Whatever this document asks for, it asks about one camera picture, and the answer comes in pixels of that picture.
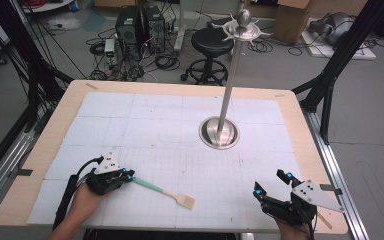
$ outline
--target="spatula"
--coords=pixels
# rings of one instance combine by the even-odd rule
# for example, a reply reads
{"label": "spatula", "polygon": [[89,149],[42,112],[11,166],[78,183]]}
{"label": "spatula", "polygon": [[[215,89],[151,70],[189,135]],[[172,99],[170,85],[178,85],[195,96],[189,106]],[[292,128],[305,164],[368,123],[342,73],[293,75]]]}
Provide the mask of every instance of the spatula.
{"label": "spatula", "polygon": [[133,177],[133,182],[139,184],[139,185],[142,185],[144,187],[147,187],[147,188],[150,188],[152,190],[155,190],[157,192],[160,192],[160,193],[164,193],[174,199],[176,199],[177,203],[179,205],[182,205],[186,208],[189,208],[189,209],[192,209],[194,204],[195,204],[195,199],[192,198],[192,197],[189,197],[188,195],[185,195],[185,194],[175,194],[175,193],[172,193],[172,192],[169,192],[167,190],[164,190],[148,181],[145,181],[143,180],[142,178],[138,178],[138,177]]}

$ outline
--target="wooden table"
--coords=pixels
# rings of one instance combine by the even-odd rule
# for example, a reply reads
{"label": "wooden table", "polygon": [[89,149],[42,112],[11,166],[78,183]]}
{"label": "wooden table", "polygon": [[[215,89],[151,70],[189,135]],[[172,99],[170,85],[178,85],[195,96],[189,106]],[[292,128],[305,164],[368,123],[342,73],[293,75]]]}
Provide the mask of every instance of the wooden table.
{"label": "wooden table", "polygon": [[[89,80],[73,81],[23,166],[24,169],[32,169],[32,174],[30,176],[18,176],[0,205],[1,226],[27,226],[26,221],[36,201],[42,180],[88,92],[220,96],[223,95],[224,88]],[[303,177],[302,180],[312,179],[320,184],[330,183],[294,93],[288,90],[234,88],[232,97],[277,101]],[[343,214],[324,208],[318,208],[318,211],[325,221],[323,219],[318,221],[317,233],[345,234],[348,232]]]}

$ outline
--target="concrete floor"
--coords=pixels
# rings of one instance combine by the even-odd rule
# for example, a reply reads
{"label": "concrete floor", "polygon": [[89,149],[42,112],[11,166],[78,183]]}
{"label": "concrete floor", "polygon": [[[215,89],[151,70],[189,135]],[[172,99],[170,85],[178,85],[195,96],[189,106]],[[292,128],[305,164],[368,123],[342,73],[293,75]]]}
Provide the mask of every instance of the concrete floor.
{"label": "concrete floor", "polygon": [[[41,17],[46,19],[65,12],[52,11]],[[93,70],[94,60],[85,41],[113,27],[115,17],[110,13],[98,13],[90,6],[85,6],[74,15],[80,19],[81,27],[63,32],[55,39],[88,76]],[[202,26],[207,20],[202,16],[197,26]],[[188,25],[193,26],[195,22],[196,19]],[[193,84],[191,80],[181,82],[179,77],[194,59],[201,58],[190,47],[190,36],[185,37],[178,69],[152,72],[159,83]],[[52,41],[48,44],[58,68],[74,78],[82,79],[82,75],[56,44]],[[288,46],[273,45],[273,48],[269,53],[257,53],[244,47],[235,86],[292,89],[316,77],[328,62],[325,58],[309,56],[305,49],[300,56],[293,56],[288,52]],[[369,238],[381,240],[384,239],[384,48],[376,46],[371,50],[376,55],[375,61],[352,60],[335,85],[329,139]],[[229,57],[223,56],[219,60],[229,65]],[[154,68],[155,65],[152,65],[145,70]],[[145,75],[138,81],[156,80]],[[305,94],[298,95],[299,99],[304,97]],[[0,65],[0,141],[24,110],[26,101],[11,64]],[[0,191],[0,201],[10,185],[11,179],[8,179]],[[0,227],[0,239],[8,239],[8,236],[11,239],[44,239],[49,232],[50,228],[41,227]],[[258,234],[255,237],[279,239],[277,234]],[[316,236],[316,239],[350,238],[349,235]]]}

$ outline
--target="teal spatula handle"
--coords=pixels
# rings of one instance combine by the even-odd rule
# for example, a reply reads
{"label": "teal spatula handle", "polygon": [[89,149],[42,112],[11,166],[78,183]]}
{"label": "teal spatula handle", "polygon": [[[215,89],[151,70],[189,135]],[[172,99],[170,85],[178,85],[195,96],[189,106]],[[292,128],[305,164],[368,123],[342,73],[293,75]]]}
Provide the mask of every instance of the teal spatula handle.
{"label": "teal spatula handle", "polygon": [[163,192],[164,189],[158,187],[158,186],[155,186],[154,184],[148,182],[148,181],[145,181],[143,180],[142,178],[138,178],[138,177],[133,177],[133,182],[139,184],[139,185],[142,185],[144,187],[147,187],[147,188],[150,188],[152,190],[155,190],[157,192]]}

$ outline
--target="black stool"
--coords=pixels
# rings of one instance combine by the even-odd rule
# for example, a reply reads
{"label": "black stool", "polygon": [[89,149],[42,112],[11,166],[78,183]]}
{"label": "black stool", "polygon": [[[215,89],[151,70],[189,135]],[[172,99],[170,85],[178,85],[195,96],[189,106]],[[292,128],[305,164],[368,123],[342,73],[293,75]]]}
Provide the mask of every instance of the black stool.
{"label": "black stool", "polygon": [[[226,37],[226,34],[221,28],[204,28],[194,33],[191,39],[192,46],[207,58],[193,62],[189,68],[186,69],[185,74],[180,76],[180,79],[186,81],[190,74],[191,77],[196,80],[195,84],[217,83],[220,86],[223,86],[223,80],[227,80],[228,71],[223,63],[214,60],[214,58],[224,55],[232,50],[234,44],[232,39],[225,42],[222,41]],[[194,68],[194,66],[200,62],[205,62],[204,68]],[[221,69],[213,70],[213,63],[221,66]],[[216,73],[222,73],[223,76],[219,78],[215,76]]]}

